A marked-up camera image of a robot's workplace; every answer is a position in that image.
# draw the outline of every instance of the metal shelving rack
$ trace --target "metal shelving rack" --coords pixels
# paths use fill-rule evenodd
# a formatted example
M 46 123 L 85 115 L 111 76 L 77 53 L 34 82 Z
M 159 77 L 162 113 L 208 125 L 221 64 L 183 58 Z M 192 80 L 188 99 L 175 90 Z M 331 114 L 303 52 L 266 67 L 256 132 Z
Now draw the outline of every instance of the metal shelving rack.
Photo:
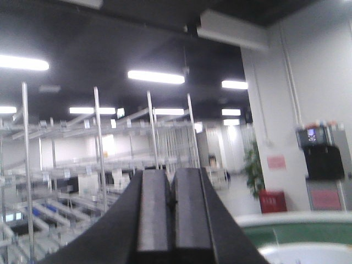
M 78 196 L 70 196 L 61 194 L 58 192 L 57 179 L 62 179 L 67 175 L 73 173 L 88 173 L 88 171 L 105 174 L 105 170 L 115 168 L 137 168 L 138 166 L 155 166 L 156 168 L 162 168 L 163 165 L 167 167 L 170 173 L 173 173 L 179 167 L 199 167 L 199 156 L 196 144 L 196 134 L 194 128 L 194 119 L 191 106 L 190 95 L 188 95 L 188 106 L 183 116 L 167 116 L 157 119 L 151 101 L 150 92 L 147 93 L 148 107 L 129 115 L 124 118 L 120 118 L 116 121 L 116 128 L 111 126 L 102 125 L 100 119 L 100 104 L 98 88 L 94 87 L 94 98 L 95 98 L 95 114 L 84 114 L 80 115 L 73 120 L 68 122 L 60 122 L 55 124 L 51 118 L 50 126 L 46 123 L 40 123 L 40 125 L 31 125 L 28 122 L 28 93 L 27 85 L 25 82 L 22 83 L 22 97 L 23 97 L 23 108 L 17 114 L 12 116 L 12 121 L 5 124 L 0 120 L 0 179 L 7 180 L 10 184 L 25 183 L 27 187 L 27 201 L 25 203 L 19 203 L 13 206 L 13 210 L 21 212 L 28 218 L 28 235 L 16 238 L 11 232 L 3 232 L 3 241 L 0 241 L 0 248 L 8 248 L 9 246 L 15 247 L 18 259 L 25 261 L 35 260 L 37 251 L 41 250 L 42 246 L 38 245 L 34 239 L 34 224 L 39 227 L 39 232 L 36 232 L 36 239 L 46 238 L 54 241 L 60 246 L 58 242 L 63 232 L 83 232 L 87 228 L 93 219 L 89 221 L 89 216 L 81 213 L 78 210 L 72 208 L 72 202 L 81 204 L 86 208 L 100 210 L 106 212 L 108 210 L 108 203 L 112 203 L 114 198 L 107 195 L 108 188 L 105 181 L 99 180 L 100 193 L 95 197 L 94 201 L 85 201 L 83 198 Z M 149 123 L 145 122 L 133 122 L 145 115 L 149 115 Z M 16 122 L 23 116 L 23 126 L 16 125 Z M 179 118 L 185 118 L 189 116 L 190 120 L 177 121 Z M 113 134 L 119 135 L 121 133 L 129 133 L 131 131 L 139 131 L 140 133 L 146 133 L 152 138 L 152 154 L 142 155 L 136 157 L 132 154 L 131 158 L 105 158 L 103 155 L 102 137 L 103 135 Z M 67 161 L 58 163 L 56 161 L 56 150 L 55 150 L 55 139 L 57 138 L 68 138 L 78 136 L 92 136 L 95 138 L 96 143 L 96 157 L 83 158 L 78 161 Z M 24 138 L 25 145 L 25 170 L 12 170 L 12 175 L 7 175 L 5 167 L 3 165 L 3 149 L 2 144 L 5 141 L 12 141 L 16 139 Z M 51 139 L 52 141 L 52 156 L 53 156 L 53 168 L 50 169 L 34 169 L 30 168 L 30 155 L 29 155 L 29 140 L 30 139 Z M 43 197 L 40 200 L 33 202 L 32 199 L 32 182 L 33 180 L 47 179 L 54 181 L 54 196 Z M 6 219 L 6 201 L 4 195 L 5 183 L 1 186 L 2 195 L 2 215 L 3 219 Z M 71 206 L 61 206 L 61 203 L 55 199 L 66 199 Z M 52 205 L 57 209 L 57 213 L 51 213 L 45 205 Z M 58 223 L 56 229 L 52 229 L 47 223 L 40 218 L 34 216 L 33 207 L 35 205 L 36 210 L 38 208 L 42 213 L 46 214 L 47 217 L 52 218 Z M 81 222 L 75 224 L 75 228 L 69 224 L 69 221 L 61 214 L 71 215 Z M 4 230 L 10 230 L 5 223 L 3 224 Z M 23 241 L 29 242 L 29 251 L 23 249 Z M 7 256 L 3 262 L 8 263 Z

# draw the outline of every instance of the label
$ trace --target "label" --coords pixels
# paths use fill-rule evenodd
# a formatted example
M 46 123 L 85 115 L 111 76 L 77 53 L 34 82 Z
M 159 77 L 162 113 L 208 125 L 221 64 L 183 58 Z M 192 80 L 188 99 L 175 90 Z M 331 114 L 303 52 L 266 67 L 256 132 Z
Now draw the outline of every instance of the label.
M 340 197 L 336 190 L 311 190 L 312 204 L 315 209 L 341 210 Z
M 284 155 L 269 156 L 266 158 L 269 169 L 286 169 Z

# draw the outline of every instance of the red trash bin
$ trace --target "red trash bin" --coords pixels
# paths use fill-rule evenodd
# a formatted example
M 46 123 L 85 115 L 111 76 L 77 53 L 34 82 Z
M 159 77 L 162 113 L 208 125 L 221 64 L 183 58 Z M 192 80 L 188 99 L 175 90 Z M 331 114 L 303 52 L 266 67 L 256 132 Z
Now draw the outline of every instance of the red trash bin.
M 287 212 L 283 191 L 261 190 L 259 192 L 259 202 L 262 213 Z

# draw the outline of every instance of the black ceiling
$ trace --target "black ceiling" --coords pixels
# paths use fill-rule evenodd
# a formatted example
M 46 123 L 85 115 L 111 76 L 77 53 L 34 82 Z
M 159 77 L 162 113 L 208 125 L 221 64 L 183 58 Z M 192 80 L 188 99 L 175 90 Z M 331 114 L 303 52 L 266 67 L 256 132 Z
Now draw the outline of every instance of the black ceiling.
M 315 1 L 317 0 L 223 0 L 212 9 L 260 26 L 269 26 Z
M 219 118 L 223 107 L 247 109 L 246 91 L 221 89 L 225 78 L 244 80 L 240 49 L 183 32 L 207 8 L 233 9 L 227 2 L 292 1 L 104 0 L 101 10 L 90 10 L 60 1 L 0 0 L 0 53 L 42 58 L 51 66 L 46 72 L 0 69 L 0 103 L 20 106 L 26 81 L 29 111 L 40 119 L 70 119 L 69 106 L 93 106 L 93 86 L 101 106 L 125 107 L 127 114 L 147 106 L 147 90 L 156 107 L 186 107 L 190 93 L 196 119 Z M 237 12 L 227 13 L 254 21 L 250 12 Z M 129 69 L 182 73 L 185 64 L 190 73 L 183 85 L 127 79 Z M 40 85 L 62 89 L 39 93 Z

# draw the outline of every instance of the floor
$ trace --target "floor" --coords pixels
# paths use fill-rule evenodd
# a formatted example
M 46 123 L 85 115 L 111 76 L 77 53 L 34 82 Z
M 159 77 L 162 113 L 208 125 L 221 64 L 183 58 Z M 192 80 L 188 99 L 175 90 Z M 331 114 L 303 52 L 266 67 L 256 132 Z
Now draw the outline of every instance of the floor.
M 261 213 L 259 200 L 251 195 L 243 175 L 232 175 L 229 188 L 221 188 L 217 193 L 233 217 Z

